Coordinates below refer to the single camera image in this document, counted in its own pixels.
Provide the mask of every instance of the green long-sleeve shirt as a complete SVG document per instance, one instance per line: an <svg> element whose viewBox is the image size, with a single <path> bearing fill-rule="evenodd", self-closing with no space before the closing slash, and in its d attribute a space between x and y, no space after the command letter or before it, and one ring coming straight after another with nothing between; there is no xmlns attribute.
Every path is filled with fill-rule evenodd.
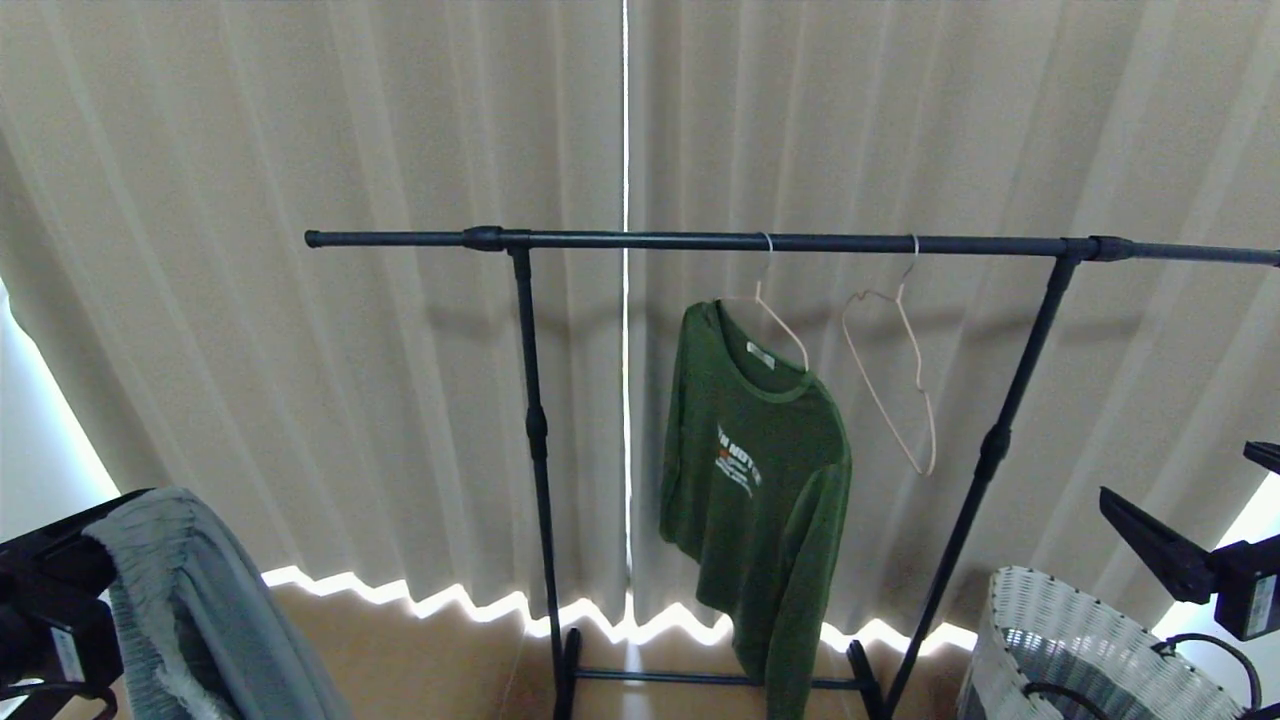
<svg viewBox="0 0 1280 720"><path fill-rule="evenodd" d="M840 411L718 301L685 311L672 384L662 537L698 560L699 602L733 620L769 720L800 719L849 503Z"/></svg>

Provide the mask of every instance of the rack foot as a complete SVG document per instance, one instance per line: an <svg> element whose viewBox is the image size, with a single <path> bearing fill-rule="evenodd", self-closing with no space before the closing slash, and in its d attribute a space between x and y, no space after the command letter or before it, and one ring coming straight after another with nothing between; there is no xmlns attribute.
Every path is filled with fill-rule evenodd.
<svg viewBox="0 0 1280 720"><path fill-rule="evenodd" d="M888 720L883 716L883 696L881 696L879 683L876 682L876 674L872 673L872 664L867 660L867 651L863 648L863 643L859 641L850 642L849 648L845 650L845 657L849 659L849 665L854 670L854 679L863 683L863 687L858 692L863 696L863 706L867 707L867 716L870 720Z"/></svg>
<svg viewBox="0 0 1280 720"><path fill-rule="evenodd" d="M564 666L561 673L564 687L556 689L556 720L573 717L573 691L577 688L577 664L581 656L582 633L577 628L570 628L564 639Z"/></svg>

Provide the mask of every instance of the brown floor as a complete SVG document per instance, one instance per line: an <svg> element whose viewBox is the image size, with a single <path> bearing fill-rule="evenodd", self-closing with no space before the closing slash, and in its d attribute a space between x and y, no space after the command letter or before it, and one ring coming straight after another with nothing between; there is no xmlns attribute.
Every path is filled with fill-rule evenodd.
<svg viewBox="0 0 1280 720"><path fill-rule="evenodd" d="M420 620L404 603L371 605L355 593L315 597L293 587L276 600L311 639L360 720L477 719L548 720L552 715L549 641L524 633L518 615L474 623L457 605ZM634 646L611 644L584 623L584 665L648 670L737 673L727 641L705 647L673 629ZM891 676L897 655L870 650L877 676ZM937 653L922 660L897 717L952 717L951 703L968 655ZM818 673L846 678L842 653L822 646ZM96 703L69 706L60 720L88 720ZM122 708L119 720L129 720ZM712 720L764 717L758 688L581 680L577 720ZM864 720L858 693L814 691L808 720Z"/></svg>

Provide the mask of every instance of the white sticker label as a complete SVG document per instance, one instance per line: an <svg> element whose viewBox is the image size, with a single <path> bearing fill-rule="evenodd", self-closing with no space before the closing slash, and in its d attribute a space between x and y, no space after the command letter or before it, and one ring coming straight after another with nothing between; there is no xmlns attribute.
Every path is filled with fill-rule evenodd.
<svg viewBox="0 0 1280 720"><path fill-rule="evenodd" d="M1276 577L1267 575L1253 585L1253 603L1249 606L1249 624L1244 634L1257 635L1271 624L1271 603L1276 594Z"/></svg>
<svg viewBox="0 0 1280 720"><path fill-rule="evenodd" d="M760 363L764 363L765 365L768 365L771 370L777 364L777 361L773 359L772 355L769 355L768 352L760 350L760 346L755 345L751 341L746 341L746 351L750 352L751 355L755 355L756 357L759 357Z"/></svg>
<svg viewBox="0 0 1280 720"><path fill-rule="evenodd" d="M58 661L63 665L63 678L73 683L84 682L84 669L79 664L79 652L76 650L76 638L65 630L49 628L54 635L54 648L58 651Z"/></svg>

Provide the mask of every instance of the black metal clothing rack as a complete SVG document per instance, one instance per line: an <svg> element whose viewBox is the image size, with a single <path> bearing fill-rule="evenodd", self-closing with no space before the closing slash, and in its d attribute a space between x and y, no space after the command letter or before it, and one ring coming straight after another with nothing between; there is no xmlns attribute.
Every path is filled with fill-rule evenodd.
<svg viewBox="0 0 1280 720"><path fill-rule="evenodd" d="M750 680L741 675L708 673L636 673L580 667L582 635L573 628L562 635L559 596L556 589L556 553L552 543L552 498L547 480L547 415L543 411L541 389L538 378L538 343L534 328L532 277L529 251L543 247L557 249L641 249L641 250L772 250L778 252L878 252L937 255L1028 255L1055 258L1044 299L1032 325L1027 346L1018 361L1014 379L1009 386L1000 415L982 442L973 482L947 539L942 559L934 571L929 592L920 612L920 620L911 634L906 655L888 688L881 685L872 673L861 643L850 643L846 656L852 679L818 678L815 688L859 691L872 720L890 720L902 698L902 691L911 676L920 644L929 633L942 602L943 592L956 569L965 539L973 529L987 487L991 484L1001 460L1009 452L1014 418L1021 404L1032 372L1048 338L1057 309L1071 283L1071 275L1080 263L1110 263L1130 258L1165 260L1193 260L1235 263L1243 265L1280 266L1280 251L1196 245L1161 245L1134 242L1119 237L1091 236L1069 238L1046 237L959 237L959 236L887 236L887 234L788 234L777 233L765 238L763 233L696 233L696 232L538 232L504 229L493 225L475 227L462 232L317 232L307 231L306 242L311 247L333 246L426 246L468 247L479 251L506 251L516 275L520 307L520 334L525 360L525 386L529 398L525 428L534 465L534 484L538 496L538 527L541 536L543 571L547 583L547 607L550 615L552 661L556 682L556 720L570 720L573 712L573 691L579 679L593 680L646 680L746 685Z"/></svg>

